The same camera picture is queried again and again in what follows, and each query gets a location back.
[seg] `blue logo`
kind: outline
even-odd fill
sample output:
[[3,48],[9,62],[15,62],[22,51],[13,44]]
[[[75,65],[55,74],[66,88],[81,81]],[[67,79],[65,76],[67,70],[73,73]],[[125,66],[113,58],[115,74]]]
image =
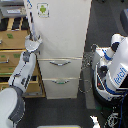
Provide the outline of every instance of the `blue logo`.
[[125,77],[126,70],[124,68],[120,68],[120,72],[117,74],[117,77],[114,78],[114,81],[119,85],[123,78]]

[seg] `white drawer unit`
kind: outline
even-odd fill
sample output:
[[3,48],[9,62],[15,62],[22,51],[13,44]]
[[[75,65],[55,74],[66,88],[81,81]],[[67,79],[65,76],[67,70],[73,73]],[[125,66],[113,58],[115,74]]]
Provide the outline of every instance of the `white drawer unit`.
[[47,99],[77,98],[79,79],[43,80]]
[[30,29],[43,41],[37,59],[48,99],[77,97],[91,1],[24,0]]
[[79,78],[82,59],[38,60],[42,78]]

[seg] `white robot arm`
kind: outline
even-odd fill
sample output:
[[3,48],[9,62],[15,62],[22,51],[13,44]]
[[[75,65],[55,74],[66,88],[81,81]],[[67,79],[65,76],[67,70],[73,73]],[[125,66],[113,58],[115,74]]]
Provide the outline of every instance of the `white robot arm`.
[[1,128],[14,128],[21,120],[25,111],[22,94],[26,92],[35,64],[34,53],[21,53],[19,64],[8,81],[10,87],[0,92]]

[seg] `floor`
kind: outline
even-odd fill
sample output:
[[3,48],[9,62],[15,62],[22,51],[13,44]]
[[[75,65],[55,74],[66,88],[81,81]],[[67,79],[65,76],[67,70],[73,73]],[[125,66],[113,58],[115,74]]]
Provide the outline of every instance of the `floor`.
[[[41,125],[79,125],[82,128],[93,128],[90,116],[98,117],[101,128],[106,119],[101,114],[100,105],[93,97],[90,83],[90,66],[85,58],[91,59],[92,44],[108,47],[111,36],[120,33],[126,36],[120,23],[120,12],[128,8],[128,0],[92,0],[91,15],[86,36],[83,69],[81,72],[80,89],[77,99],[47,100],[46,98],[24,99],[26,111],[17,128],[36,128]],[[104,110],[108,116],[110,110]]]

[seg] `drawer handle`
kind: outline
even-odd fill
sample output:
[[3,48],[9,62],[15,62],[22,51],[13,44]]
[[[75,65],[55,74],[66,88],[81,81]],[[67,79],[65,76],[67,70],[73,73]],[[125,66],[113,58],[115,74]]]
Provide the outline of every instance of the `drawer handle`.
[[69,80],[53,80],[52,82],[56,84],[66,84],[69,82]]
[[12,75],[13,73],[0,73],[0,75]]
[[9,59],[7,59],[7,61],[0,62],[0,64],[5,64],[5,63],[8,63],[8,62],[9,62]]
[[65,62],[63,62],[63,63],[57,63],[57,62],[55,62],[55,61],[50,61],[50,63],[51,63],[51,64],[54,64],[54,65],[57,65],[57,66],[64,66],[64,65],[69,64],[69,63],[71,63],[71,62],[70,62],[70,61],[65,61]]

